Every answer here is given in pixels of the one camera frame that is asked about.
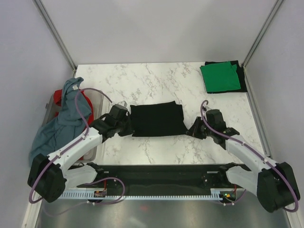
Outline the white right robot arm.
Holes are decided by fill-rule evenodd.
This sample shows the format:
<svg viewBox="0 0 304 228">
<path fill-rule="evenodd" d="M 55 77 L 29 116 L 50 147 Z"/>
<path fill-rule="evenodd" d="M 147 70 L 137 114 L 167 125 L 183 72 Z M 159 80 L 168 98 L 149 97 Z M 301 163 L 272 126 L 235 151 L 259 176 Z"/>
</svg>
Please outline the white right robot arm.
<svg viewBox="0 0 304 228">
<path fill-rule="evenodd" d="M 229 163 L 222 166 L 218 183 L 223 187 L 236 184 L 254 194 L 262 207 L 272 213 L 278 209 L 297 212 L 300 193 L 292 167 L 287 163 L 260 154 L 234 128 L 227 128 L 224 121 L 215 130 L 205 118 L 197 117 L 188 136 L 206 139 L 211 137 L 224 150 L 238 157 L 248 168 Z"/>
</svg>

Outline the blue-grey t-shirt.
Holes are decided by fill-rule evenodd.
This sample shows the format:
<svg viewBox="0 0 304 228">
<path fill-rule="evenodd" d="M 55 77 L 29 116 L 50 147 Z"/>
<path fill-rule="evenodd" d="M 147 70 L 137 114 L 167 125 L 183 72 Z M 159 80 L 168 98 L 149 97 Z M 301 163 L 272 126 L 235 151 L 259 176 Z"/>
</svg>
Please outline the blue-grey t-shirt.
<svg viewBox="0 0 304 228">
<path fill-rule="evenodd" d="M 40 127 L 34 138 L 28 159 L 30 165 L 37 155 L 46 156 L 57 151 L 84 131 L 86 125 L 78 110 L 87 120 L 91 114 L 91 108 L 82 94 L 77 97 L 78 106 L 75 105 L 75 96 L 83 80 L 82 77 L 78 77 L 65 82 L 58 115 Z"/>
</svg>

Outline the left aluminium frame post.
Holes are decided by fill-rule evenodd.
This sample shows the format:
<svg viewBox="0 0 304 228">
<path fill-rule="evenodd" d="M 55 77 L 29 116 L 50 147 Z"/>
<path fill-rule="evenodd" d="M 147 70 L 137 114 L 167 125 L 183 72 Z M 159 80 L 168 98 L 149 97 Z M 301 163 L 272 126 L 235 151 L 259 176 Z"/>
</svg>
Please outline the left aluminium frame post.
<svg viewBox="0 0 304 228">
<path fill-rule="evenodd" d="M 72 59 L 66 45 L 64 44 L 53 20 L 51 19 L 46 7 L 43 4 L 43 1 L 41 0 L 33 0 L 33 3 L 35 4 L 35 6 L 37 7 L 39 13 L 41 14 L 46 26 L 48 27 L 50 33 L 52 34 L 55 42 L 57 43 L 59 49 L 61 50 L 62 54 L 64 55 L 66 61 L 68 62 L 70 68 L 72 69 L 73 73 L 76 72 L 77 70 L 77 66 L 74 62 L 74 60 Z"/>
</svg>

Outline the folded black t-shirt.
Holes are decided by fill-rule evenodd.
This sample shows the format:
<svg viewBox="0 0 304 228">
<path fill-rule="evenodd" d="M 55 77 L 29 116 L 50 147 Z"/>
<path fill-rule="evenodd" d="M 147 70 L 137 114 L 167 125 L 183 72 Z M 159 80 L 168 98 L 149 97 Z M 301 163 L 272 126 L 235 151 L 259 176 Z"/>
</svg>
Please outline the folded black t-shirt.
<svg viewBox="0 0 304 228">
<path fill-rule="evenodd" d="M 245 83 L 245 74 L 244 74 L 243 67 L 241 67 L 239 65 L 239 62 L 237 60 L 228 61 L 228 62 L 230 62 L 232 65 L 237 64 L 237 74 L 238 74 L 239 82 L 241 84 L 241 88 L 239 90 L 233 90 L 233 91 L 227 91 L 227 92 L 217 92 L 217 93 L 214 93 L 214 94 L 221 94 L 221 93 L 245 93 L 245 92 L 247 92 L 247 86 L 246 86 L 246 83 Z M 215 64 L 215 63 L 222 63 L 222 62 L 205 62 L 205 65 Z"/>
</svg>

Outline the red t-shirt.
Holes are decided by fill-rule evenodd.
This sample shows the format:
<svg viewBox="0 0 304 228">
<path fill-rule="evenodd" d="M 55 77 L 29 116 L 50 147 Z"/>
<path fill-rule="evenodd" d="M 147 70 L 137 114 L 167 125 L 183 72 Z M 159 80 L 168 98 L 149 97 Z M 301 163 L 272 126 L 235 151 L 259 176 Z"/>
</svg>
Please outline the red t-shirt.
<svg viewBox="0 0 304 228">
<path fill-rule="evenodd" d="M 87 119 L 88 123 L 90 124 L 94 120 L 93 104 L 92 104 L 91 100 L 85 95 L 84 92 L 81 92 L 81 94 L 86 99 L 88 105 L 91 108 L 91 114 L 90 114 L 89 118 Z M 54 92 L 54 94 L 53 94 L 53 101 L 54 101 L 55 105 L 59 107 L 59 110 L 60 110 L 61 109 L 61 101 L 62 101 L 62 89 L 56 90 Z"/>
</svg>

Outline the black t-shirt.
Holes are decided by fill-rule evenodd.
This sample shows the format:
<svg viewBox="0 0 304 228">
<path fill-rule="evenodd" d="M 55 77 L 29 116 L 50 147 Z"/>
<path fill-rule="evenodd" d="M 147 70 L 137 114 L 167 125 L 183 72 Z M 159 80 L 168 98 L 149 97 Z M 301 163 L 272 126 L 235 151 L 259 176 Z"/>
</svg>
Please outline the black t-shirt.
<svg viewBox="0 0 304 228">
<path fill-rule="evenodd" d="M 245 74 L 244 74 L 243 67 L 241 67 L 239 65 L 239 62 L 237 60 L 228 61 L 228 62 L 230 62 L 232 65 L 237 64 L 237 74 L 238 74 L 239 82 L 241 84 L 241 88 L 239 90 L 233 90 L 233 91 L 227 91 L 227 92 L 217 92 L 217 93 L 214 93 L 214 94 L 221 94 L 221 93 L 245 93 L 245 92 L 247 92 L 247 86 L 246 86 L 246 83 L 245 83 Z M 205 65 L 215 64 L 215 63 L 222 63 L 222 62 L 205 62 Z"/>
<path fill-rule="evenodd" d="M 130 108 L 133 137 L 184 135 L 188 130 L 184 124 L 182 105 L 175 101 L 131 105 Z"/>
</svg>

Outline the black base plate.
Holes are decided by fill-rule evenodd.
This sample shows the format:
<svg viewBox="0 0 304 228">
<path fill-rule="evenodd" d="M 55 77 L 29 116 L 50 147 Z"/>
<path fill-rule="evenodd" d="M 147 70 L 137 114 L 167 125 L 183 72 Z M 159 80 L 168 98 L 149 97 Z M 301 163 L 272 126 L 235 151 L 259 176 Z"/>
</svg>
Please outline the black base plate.
<svg viewBox="0 0 304 228">
<path fill-rule="evenodd" d="M 198 196 L 211 189 L 238 189 L 220 173 L 219 164 L 100 165 L 93 188 L 106 187 L 107 195 Z"/>
</svg>

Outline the aluminium frame post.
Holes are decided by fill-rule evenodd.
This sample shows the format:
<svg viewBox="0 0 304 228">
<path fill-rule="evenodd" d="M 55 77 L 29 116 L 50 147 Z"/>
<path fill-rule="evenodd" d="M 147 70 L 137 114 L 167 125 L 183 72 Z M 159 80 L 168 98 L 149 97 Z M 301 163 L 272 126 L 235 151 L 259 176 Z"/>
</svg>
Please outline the aluminium frame post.
<svg viewBox="0 0 304 228">
<path fill-rule="evenodd" d="M 43 1 L 41 0 L 33 0 L 33 3 L 35 4 L 35 6 L 37 7 L 39 13 L 41 14 L 46 26 L 48 27 L 50 33 L 52 34 L 55 42 L 57 43 L 59 49 L 61 50 L 62 54 L 64 55 L 66 61 L 68 62 L 70 68 L 72 69 L 73 73 L 76 72 L 77 70 L 77 66 L 74 62 L 74 60 L 72 59 L 66 45 L 64 44 L 53 20 L 51 19 L 46 7 L 43 4 Z"/>
<path fill-rule="evenodd" d="M 242 66 L 246 67 L 248 63 L 250 62 L 253 54 L 257 50 L 259 44 L 261 43 L 262 39 L 264 38 L 265 34 L 267 33 L 269 27 L 271 26 L 272 22 L 274 21 L 276 15 L 278 14 L 280 8 L 284 4 L 285 0 L 276 0 L 274 5 L 272 6 L 266 20 L 264 21 L 260 31 L 258 32 L 249 52 L 247 53 Z"/>
</svg>

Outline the right aluminium frame post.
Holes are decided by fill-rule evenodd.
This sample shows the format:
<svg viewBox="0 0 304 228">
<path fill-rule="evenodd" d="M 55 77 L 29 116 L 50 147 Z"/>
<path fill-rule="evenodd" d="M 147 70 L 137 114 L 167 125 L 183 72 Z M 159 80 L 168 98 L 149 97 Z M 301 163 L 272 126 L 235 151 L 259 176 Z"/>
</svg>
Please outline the right aluminium frame post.
<svg viewBox="0 0 304 228">
<path fill-rule="evenodd" d="M 269 27 L 271 26 L 272 22 L 274 21 L 276 15 L 278 14 L 280 8 L 284 4 L 285 0 L 276 0 L 274 5 L 272 6 L 266 20 L 264 21 L 260 31 L 258 32 L 249 52 L 247 53 L 242 66 L 246 67 L 248 63 L 250 62 L 253 54 L 257 50 L 259 44 L 261 43 L 262 39 L 264 38 L 265 34 L 267 33 Z"/>
</svg>

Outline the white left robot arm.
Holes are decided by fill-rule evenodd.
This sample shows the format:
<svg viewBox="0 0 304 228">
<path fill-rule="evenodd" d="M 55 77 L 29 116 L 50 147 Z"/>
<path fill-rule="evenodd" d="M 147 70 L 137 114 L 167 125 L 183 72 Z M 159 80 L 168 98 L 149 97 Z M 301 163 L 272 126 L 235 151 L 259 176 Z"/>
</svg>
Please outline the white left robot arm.
<svg viewBox="0 0 304 228">
<path fill-rule="evenodd" d="M 98 171 L 97 165 L 90 163 L 75 169 L 71 167 L 89 150 L 115 134 L 126 136 L 131 133 L 130 113 L 121 110 L 117 114 L 104 114 L 94 120 L 87 130 L 61 149 L 46 156 L 38 154 L 33 159 L 28 177 L 30 203 L 38 202 L 33 199 L 35 192 L 51 203 L 70 188 L 84 184 L 101 186 L 104 175 Z"/>
</svg>

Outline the folded green t-shirt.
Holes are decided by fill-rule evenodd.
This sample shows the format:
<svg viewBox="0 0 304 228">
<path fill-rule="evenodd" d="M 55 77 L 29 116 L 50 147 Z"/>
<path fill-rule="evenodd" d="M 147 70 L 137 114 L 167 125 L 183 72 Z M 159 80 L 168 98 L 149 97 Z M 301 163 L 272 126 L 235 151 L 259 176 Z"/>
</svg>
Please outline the folded green t-shirt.
<svg viewBox="0 0 304 228">
<path fill-rule="evenodd" d="M 237 74 L 237 64 L 222 62 L 200 67 L 208 93 L 239 90 L 241 84 Z"/>
</svg>

